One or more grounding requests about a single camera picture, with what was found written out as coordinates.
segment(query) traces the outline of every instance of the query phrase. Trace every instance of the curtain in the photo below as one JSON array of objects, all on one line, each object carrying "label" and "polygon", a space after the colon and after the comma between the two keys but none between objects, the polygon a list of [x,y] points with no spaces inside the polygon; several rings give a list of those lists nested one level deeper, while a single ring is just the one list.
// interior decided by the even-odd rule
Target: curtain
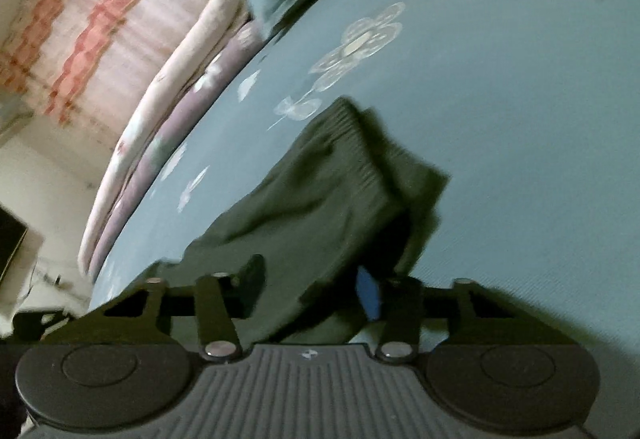
[{"label": "curtain", "polygon": [[113,148],[208,0],[23,0],[0,85]]}]

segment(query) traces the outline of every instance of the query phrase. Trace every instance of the clothing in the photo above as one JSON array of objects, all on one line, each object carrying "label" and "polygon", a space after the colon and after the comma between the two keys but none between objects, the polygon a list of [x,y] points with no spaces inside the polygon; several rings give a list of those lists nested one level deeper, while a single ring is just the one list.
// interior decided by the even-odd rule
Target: clothing
[{"label": "clothing", "polygon": [[[238,273],[259,253],[266,286],[251,317],[234,322],[242,346],[345,342],[366,322],[356,267],[377,278],[409,273],[435,227],[445,183],[389,140],[372,112],[338,98],[180,262],[156,262],[132,284],[161,277],[172,287],[192,285],[203,275]],[[186,326],[175,324],[172,335],[195,343],[195,327]]]}]

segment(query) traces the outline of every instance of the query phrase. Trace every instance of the flower center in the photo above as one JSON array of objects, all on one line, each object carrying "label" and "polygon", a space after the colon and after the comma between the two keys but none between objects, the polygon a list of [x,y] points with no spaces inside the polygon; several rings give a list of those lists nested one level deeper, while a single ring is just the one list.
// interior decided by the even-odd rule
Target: flower center
[{"label": "flower center", "polygon": [[358,38],[356,38],[353,42],[351,42],[342,50],[342,54],[344,56],[349,56],[350,54],[353,54],[355,51],[360,49],[365,43],[367,43],[371,38],[371,36],[372,36],[371,31],[367,31],[363,35],[360,35]]}]

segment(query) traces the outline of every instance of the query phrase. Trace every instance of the sheer curtain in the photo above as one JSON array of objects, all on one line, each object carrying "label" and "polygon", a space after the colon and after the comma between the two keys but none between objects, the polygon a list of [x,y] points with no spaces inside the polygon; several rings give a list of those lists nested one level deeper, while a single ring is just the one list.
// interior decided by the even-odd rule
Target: sheer curtain
[{"label": "sheer curtain", "polygon": [[0,85],[113,148],[208,0],[24,0]]}]

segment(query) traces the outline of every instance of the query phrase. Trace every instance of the robotic device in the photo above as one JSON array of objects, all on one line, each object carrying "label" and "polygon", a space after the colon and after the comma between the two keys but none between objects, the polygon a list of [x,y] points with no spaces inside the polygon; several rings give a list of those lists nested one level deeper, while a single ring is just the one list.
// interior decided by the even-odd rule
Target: robotic device
[{"label": "robotic device", "polygon": [[[598,392],[593,358],[475,282],[434,289],[360,269],[358,297],[386,322],[374,353],[243,351],[231,318],[260,291],[245,284],[149,279],[42,339],[66,315],[19,313],[5,347],[22,347],[15,387],[36,422],[26,438],[593,439],[582,426]],[[176,316],[197,322],[193,351],[168,335]],[[424,318],[447,319],[449,338],[422,355]]]}]

